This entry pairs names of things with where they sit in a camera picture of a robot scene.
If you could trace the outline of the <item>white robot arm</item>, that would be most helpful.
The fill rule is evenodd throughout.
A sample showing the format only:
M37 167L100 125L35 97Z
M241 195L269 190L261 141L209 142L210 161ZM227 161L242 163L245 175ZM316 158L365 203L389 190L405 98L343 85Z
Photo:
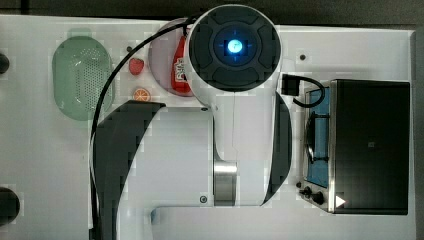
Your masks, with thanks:
M275 25L236 4L184 24L183 73L198 106L129 100L93 123L95 240L153 240L162 207L261 206L287 176L292 127L277 91Z

